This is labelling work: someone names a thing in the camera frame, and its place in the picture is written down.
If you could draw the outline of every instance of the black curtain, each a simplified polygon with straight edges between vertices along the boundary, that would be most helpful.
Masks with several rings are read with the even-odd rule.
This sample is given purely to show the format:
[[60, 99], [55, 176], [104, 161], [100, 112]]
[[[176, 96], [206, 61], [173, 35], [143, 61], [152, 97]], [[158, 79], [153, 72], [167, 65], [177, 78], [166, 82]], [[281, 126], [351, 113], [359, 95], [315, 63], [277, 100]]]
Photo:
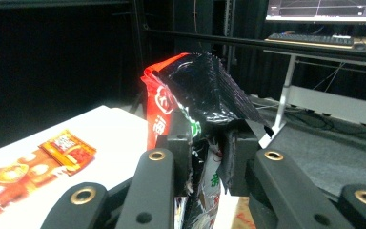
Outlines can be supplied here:
[[[337, 33], [366, 36], [366, 26], [266, 23], [267, 5], [268, 0], [236, 1], [234, 37], [263, 40], [272, 33], [285, 31], [297, 33], [319, 31], [319, 34], [322, 35]], [[235, 48], [235, 57], [237, 58], [237, 64], [230, 66], [231, 75], [247, 94], [258, 94], [260, 97], [272, 97], [274, 99], [280, 98], [289, 56], [255, 49]], [[336, 62], [315, 61], [315, 63], [329, 65], [332, 68], [297, 64], [293, 84], [313, 88], [339, 66], [339, 63]], [[366, 72], [366, 67], [349, 64], [343, 67]], [[316, 89], [326, 90], [330, 81], [331, 78], [324, 81]], [[366, 100], [366, 73], [340, 70], [327, 92]]]

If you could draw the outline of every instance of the desk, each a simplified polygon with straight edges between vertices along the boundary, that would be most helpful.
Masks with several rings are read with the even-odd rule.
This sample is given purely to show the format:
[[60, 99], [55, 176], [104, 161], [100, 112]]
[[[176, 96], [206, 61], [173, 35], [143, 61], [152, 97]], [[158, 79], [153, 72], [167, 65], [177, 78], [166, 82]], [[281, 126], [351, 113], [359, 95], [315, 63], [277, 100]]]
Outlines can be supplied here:
[[0, 167], [37, 149], [42, 142], [69, 129], [97, 153], [94, 161], [72, 177], [60, 177], [0, 214], [2, 228], [40, 228], [47, 213], [73, 185], [96, 182], [108, 190], [133, 176], [147, 149], [147, 121], [121, 109], [104, 106], [31, 135], [0, 149]]
[[292, 78], [295, 69], [295, 63], [299, 57], [312, 58], [326, 61], [334, 61], [338, 63], [348, 63], [354, 65], [366, 66], [366, 60], [354, 60], [347, 58], [347, 55], [341, 58], [333, 58], [325, 55], [303, 54], [298, 52], [276, 52], [266, 50], [265, 52], [272, 52], [290, 56], [290, 62], [287, 69], [287, 75], [281, 92], [277, 115], [273, 126], [274, 135], [269, 137], [264, 135], [259, 144], [262, 148], [266, 148], [270, 142], [275, 138], [280, 130], [284, 127], [285, 121], [283, 119], [285, 107], [287, 104], [296, 105], [302, 108], [307, 108], [318, 113], [329, 114], [347, 121], [366, 124], [366, 101], [354, 99], [350, 97], [340, 96], [336, 94], [328, 94], [315, 90], [300, 88], [292, 85]]

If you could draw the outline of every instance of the red packaging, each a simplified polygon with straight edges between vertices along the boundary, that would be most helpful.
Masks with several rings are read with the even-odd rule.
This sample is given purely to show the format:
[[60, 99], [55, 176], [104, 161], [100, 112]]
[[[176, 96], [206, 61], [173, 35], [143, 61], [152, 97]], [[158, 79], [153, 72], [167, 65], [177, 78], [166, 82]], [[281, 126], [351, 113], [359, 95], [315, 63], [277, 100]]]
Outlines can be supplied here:
[[159, 135], [167, 135], [169, 132], [171, 113], [177, 108], [177, 102], [169, 88], [163, 84], [155, 75], [154, 71], [161, 71], [177, 59], [187, 55], [181, 53], [163, 62], [151, 65], [146, 68], [141, 80], [147, 85], [147, 121], [148, 121], [148, 143], [147, 149], [153, 149]]

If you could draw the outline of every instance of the monitor screen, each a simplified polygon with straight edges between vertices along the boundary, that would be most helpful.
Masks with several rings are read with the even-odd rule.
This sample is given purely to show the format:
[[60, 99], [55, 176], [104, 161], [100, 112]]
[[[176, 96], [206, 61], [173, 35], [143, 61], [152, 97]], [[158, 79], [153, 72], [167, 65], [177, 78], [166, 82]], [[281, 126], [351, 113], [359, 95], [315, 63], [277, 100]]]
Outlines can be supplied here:
[[269, 0], [266, 21], [366, 25], [366, 0]]

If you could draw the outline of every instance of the keyboard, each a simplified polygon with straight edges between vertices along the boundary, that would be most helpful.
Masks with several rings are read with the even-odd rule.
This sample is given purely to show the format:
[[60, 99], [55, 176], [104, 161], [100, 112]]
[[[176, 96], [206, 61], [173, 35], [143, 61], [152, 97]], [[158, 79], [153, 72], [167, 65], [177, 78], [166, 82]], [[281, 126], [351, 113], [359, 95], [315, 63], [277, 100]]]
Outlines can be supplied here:
[[320, 35], [304, 35], [304, 34], [285, 34], [273, 33], [267, 39], [276, 41], [292, 41], [300, 43], [314, 43], [323, 45], [336, 46], [353, 46], [353, 38], [348, 37], [333, 37]]

